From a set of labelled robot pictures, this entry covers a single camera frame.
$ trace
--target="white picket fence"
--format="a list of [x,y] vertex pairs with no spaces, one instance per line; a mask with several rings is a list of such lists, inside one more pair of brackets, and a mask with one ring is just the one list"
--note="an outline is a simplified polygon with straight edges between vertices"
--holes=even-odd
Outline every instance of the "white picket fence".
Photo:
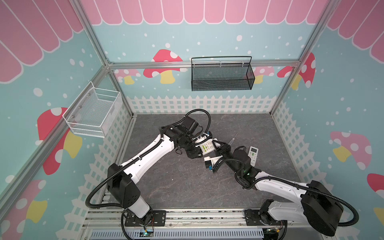
[[[319,170],[320,162],[314,160],[315,153],[309,150],[310,144],[304,142],[304,135],[300,134],[300,127],[296,127],[296,120],[292,119],[293,114],[289,114],[286,102],[280,103],[273,116],[300,180],[321,182],[332,193],[333,185],[325,181],[327,173]],[[344,211],[341,221],[347,221],[349,215]],[[338,227],[335,236],[337,240],[358,240],[359,233],[355,227]]]
[[134,97],[130,99],[127,97],[129,106],[134,113],[138,114],[164,114],[164,113],[186,113],[192,109],[203,108],[210,113],[266,113],[270,112],[273,104],[276,101],[276,96],[269,98],[266,96],[262,98],[258,96],[254,98],[246,98],[238,96],[231,98],[230,96],[223,98],[222,96],[215,98],[215,96],[208,98],[204,96],[200,98],[153,98],[149,99],[142,97],[141,99]]
[[[56,236],[59,240],[78,238],[88,213],[88,208],[85,206],[85,199],[95,186],[107,178],[108,167],[116,158],[119,144],[122,142],[124,130],[128,126],[128,123],[128,112],[125,107],[122,106],[119,114],[112,123],[108,134],[103,139],[103,145],[99,145],[99,153],[94,155],[95,162],[89,165],[89,174],[84,175],[85,183],[83,186],[79,187],[79,197],[72,200],[74,206],[72,211],[64,215],[66,220],[64,228],[56,232]],[[93,200],[98,199],[100,193],[101,191],[96,193],[92,198],[91,203],[95,203]]]

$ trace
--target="white mesh basket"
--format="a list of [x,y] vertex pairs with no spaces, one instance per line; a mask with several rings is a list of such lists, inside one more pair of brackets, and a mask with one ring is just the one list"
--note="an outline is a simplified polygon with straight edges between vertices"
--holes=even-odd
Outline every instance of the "white mesh basket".
[[95,88],[89,82],[63,118],[74,134],[105,137],[121,105],[120,92]]

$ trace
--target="mushroom illustration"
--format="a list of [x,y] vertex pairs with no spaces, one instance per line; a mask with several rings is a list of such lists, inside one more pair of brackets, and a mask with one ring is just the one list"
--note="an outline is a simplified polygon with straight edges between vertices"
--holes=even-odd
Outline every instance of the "mushroom illustration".
[[135,83],[135,81],[132,79],[132,76],[141,76],[137,69],[116,69],[114,73],[118,81],[122,83],[122,80],[124,79],[124,83],[126,85],[131,85]]
[[263,76],[273,76],[275,70],[273,67],[255,67],[253,68],[253,73],[255,75],[255,84],[263,82]]
[[380,197],[384,198],[384,176],[380,174],[371,173],[367,176],[368,185]]
[[33,180],[26,187],[16,204],[1,223],[2,239],[19,240],[23,235],[26,219],[38,223],[47,209],[47,201],[34,201],[44,188],[46,180]]
[[[37,130],[39,132],[40,140],[36,141],[36,144],[40,144],[47,137],[57,122],[61,119],[61,114],[64,113],[65,110],[66,108],[53,108],[43,112],[39,116],[37,119]],[[45,174],[54,174],[59,169],[63,157],[63,150],[66,150],[72,158],[75,158],[80,151],[82,144],[83,139],[74,135],[68,129],[43,163]]]
[[[176,53],[167,49],[159,50],[151,60],[152,62],[179,62],[183,61]],[[172,71],[186,72],[187,68],[160,68],[160,69],[145,69],[144,76],[147,78],[153,78],[157,75],[161,75],[160,83],[171,84],[175,82],[175,78],[172,75]]]
[[384,225],[384,209],[375,207],[373,208],[373,211],[375,212],[377,218],[381,222],[382,225]]
[[372,158],[372,149],[366,136],[349,132],[331,132],[331,139],[340,145],[339,148],[333,149],[333,153],[341,162],[353,156],[361,170],[368,167]]
[[[286,66],[285,68],[283,68],[277,73],[277,76],[279,78],[287,77],[292,72],[292,69],[293,68],[291,66]],[[315,71],[316,71],[316,60],[315,60],[314,54],[310,53],[304,65],[302,66],[299,74],[293,80],[291,88],[293,90],[298,90],[301,79],[304,80],[305,86],[309,88],[313,83]]]

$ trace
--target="gray floor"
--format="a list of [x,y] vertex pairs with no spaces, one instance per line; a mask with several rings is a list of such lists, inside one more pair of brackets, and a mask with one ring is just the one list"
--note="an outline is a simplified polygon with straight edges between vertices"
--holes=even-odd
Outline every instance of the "gray floor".
[[[172,124],[182,117],[182,114],[138,115],[124,159],[132,158],[153,141],[159,126]],[[205,114],[192,114],[191,117],[206,127]],[[209,130],[219,141],[229,142],[238,132],[233,149],[240,145],[259,149],[256,168],[299,181],[269,114],[212,114],[211,117]],[[265,199],[287,201],[268,192],[244,190],[225,164],[212,174],[205,168],[203,158],[189,159],[185,152],[166,154],[144,174],[137,186],[141,196],[155,209],[260,207]]]

